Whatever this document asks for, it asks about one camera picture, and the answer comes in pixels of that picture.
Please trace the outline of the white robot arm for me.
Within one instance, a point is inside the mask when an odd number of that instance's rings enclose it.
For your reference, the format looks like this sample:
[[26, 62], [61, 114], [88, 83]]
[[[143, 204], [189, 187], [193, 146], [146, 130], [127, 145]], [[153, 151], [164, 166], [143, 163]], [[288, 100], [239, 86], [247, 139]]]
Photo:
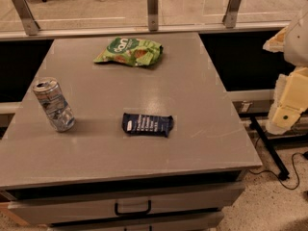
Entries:
[[308, 109], [308, 5], [263, 48], [282, 52], [284, 60], [295, 66], [289, 74], [280, 74], [275, 84], [266, 129], [274, 135], [290, 130]]

